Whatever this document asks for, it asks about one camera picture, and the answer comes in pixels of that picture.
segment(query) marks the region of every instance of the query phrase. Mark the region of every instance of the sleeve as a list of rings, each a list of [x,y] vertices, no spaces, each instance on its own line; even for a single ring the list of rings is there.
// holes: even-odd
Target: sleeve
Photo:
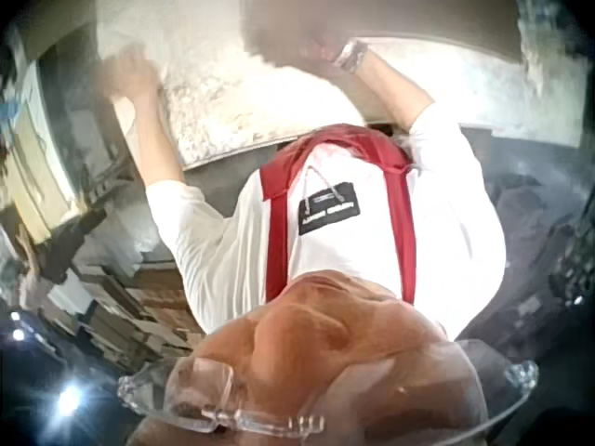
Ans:
[[[160,181],[149,186],[146,193],[159,234],[178,265],[192,313],[207,329],[214,324],[211,320],[217,313],[217,300],[210,293],[205,295],[203,277],[228,221],[205,201],[198,188],[184,183]]]
[[[440,104],[424,110],[409,132],[411,154],[422,170],[439,174],[452,187],[484,190],[482,168],[458,123]]]
[[[410,132],[412,156],[421,176],[454,214],[469,253],[460,293],[427,296],[421,307],[455,339],[496,294],[504,276],[504,232],[483,182],[483,172],[458,124],[437,104],[428,107]]]

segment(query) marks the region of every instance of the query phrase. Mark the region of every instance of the person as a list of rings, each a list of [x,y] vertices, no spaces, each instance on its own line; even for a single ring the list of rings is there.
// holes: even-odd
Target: person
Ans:
[[[27,256],[29,269],[19,283],[18,306],[26,311],[36,312],[48,300],[47,295],[54,287],[54,283],[44,278],[41,274],[37,253],[29,232],[23,224],[19,224],[16,240]]]
[[[313,48],[383,101],[411,158],[379,132],[332,125],[255,172],[230,218],[185,183],[142,50],[106,60],[110,93],[136,110],[153,219],[208,333],[189,358],[125,380],[120,396],[148,415],[130,444],[389,444],[487,416],[470,355],[449,342],[504,273],[482,168],[448,110],[365,44]],[[323,421],[296,421],[318,410]]]

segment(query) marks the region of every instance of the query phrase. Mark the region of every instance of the hand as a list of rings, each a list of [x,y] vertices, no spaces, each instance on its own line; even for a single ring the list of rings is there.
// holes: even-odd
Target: hand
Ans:
[[[161,80],[155,65],[147,60],[142,46],[127,46],[118,55],[105,59],[102,67],[105,92],[124,96],[135,104],[157,99]]]
[[[328,69],[349,42],[345,33],[329,29],[338,11],[328,0],[246,0],[246,48],[277,66]]]

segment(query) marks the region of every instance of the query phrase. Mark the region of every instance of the wristwatch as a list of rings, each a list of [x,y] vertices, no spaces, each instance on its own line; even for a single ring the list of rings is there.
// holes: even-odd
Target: wristwatch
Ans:
[[[364,42],[357,39],[350,39],[341,50],[333,65],[345,72],[356,72],[360,68],[360,65],[362,65],[367,50],[368,45]]]

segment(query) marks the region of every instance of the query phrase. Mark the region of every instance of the red harness strap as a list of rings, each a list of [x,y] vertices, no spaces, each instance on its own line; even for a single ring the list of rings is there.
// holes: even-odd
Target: red harness strap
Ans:
[[[411,161],[382,133],[353,125],[331,125],[323,128],[290,144],[270,163],[260,167],[264,201],[271,200],[267,302],[277,297],[287,285],[287,193],[310,153],[325,142],[355,151],[357,156],[377,165],[384,172],[390,221],[401,269],[403,300],[413,305],[416,295],[416,235],[406,180]]]

